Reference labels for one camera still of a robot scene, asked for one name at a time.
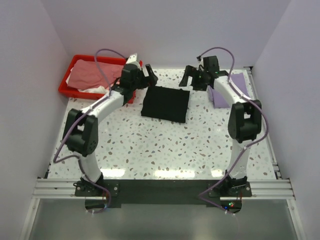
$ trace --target red plastic container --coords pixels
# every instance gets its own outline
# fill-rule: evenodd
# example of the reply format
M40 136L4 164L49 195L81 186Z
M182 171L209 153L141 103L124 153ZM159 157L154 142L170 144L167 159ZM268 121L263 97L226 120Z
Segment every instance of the red plastic container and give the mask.
M125 65L126 64L126 60L123 58L98 56L96 59L98 62L106 63L106 64L115 64L115 65ZM68 69L62 79L62 82L60 83L60 86L58 88L59 93L65 95L69 98L79 98L79 99L97 100L97 99L103 97L104 96L103 94L79 92L77 89L75 89L73 87L68 87L66 80L71 72L71 69L74 67L74 65L76 64L76 62L78 60L94 62L95 58L94 58L94 56L90 56L90 55L74 55L70 65L69 65L69 67L68 67ZM136 91L134 91L133 97L130 99L130 101L128 103L132 104L134 102L135 97L136 97Z

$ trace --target purple cloth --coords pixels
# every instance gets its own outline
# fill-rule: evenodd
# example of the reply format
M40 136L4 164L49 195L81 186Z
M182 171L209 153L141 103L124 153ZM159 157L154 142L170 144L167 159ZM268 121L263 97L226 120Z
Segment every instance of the purple cloth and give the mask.
M239 74L232 74L231 79L234 82L234 84L246 95L249 97L248 90L246 87L246 80L243 73ZM215 109L228 109L230 108L224 97L217 92L216 90L212 89L210 86L208 86L208 95L210 101L213 102L213 107Z

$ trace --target pink cloth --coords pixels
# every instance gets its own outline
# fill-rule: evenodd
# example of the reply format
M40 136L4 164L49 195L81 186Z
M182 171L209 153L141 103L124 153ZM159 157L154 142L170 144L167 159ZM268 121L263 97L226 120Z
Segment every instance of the pink cloth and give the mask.
M104 74L107 76L110 84L113 84L116 78L121 76L124 66L99 62ZM68 86L71 88L86 90L103 86L108 88L108 84L102 74L99 72L94 61L76 61L71 73Z

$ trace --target wall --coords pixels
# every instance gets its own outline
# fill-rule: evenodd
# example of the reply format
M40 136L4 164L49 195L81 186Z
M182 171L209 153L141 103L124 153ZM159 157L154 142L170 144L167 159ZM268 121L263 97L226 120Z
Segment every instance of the wall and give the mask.
M112 48L153 66L197 63L215 46L253 66L290 0L42 0L70 55ZM229 67L228 54L219 54Z
M69 57L39 0L1 0L0 23L0 239L15 240L61 125Z
M320 2L292 0L253 68L270 137L309 240L319 239Z

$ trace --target folded black cloth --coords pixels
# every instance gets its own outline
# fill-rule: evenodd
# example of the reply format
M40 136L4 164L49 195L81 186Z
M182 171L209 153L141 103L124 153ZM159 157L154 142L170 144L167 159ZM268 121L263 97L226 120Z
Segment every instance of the folded black cloth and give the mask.
M151 86L146 91L141 115L177 123L186 122L190 91Z

